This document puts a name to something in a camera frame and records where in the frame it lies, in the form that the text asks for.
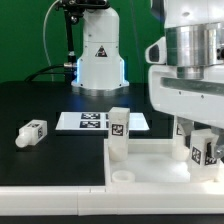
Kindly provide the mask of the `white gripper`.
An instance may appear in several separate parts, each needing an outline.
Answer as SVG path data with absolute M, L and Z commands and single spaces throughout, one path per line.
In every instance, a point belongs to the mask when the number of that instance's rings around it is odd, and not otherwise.
M 175 67 L 153 65 L 148 78 L 152 106 L 157 111 L 178 116 L 177 126 L 185 146 L 190 147 L 193 121 L 217 127 L 214 129 L 214 157 L 223 158 L 224 66 L 207 67 L 202 80 L 190 80 L 179 79 Z

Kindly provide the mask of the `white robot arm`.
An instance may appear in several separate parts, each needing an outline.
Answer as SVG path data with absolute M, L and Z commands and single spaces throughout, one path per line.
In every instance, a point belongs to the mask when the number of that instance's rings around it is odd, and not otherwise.
M 224 0 L 150 0 L 164 36 L 149 46 L 149 96 L 153 107 L 175 115 L 182 133 L 193 124 L 210 127 L 215 137 L 209 156 L 224 157 Z M 91 95 L 128 85 L 119 58 L 119 17 L 112 9 L 87 7 L 83 54 L 72 86 Z

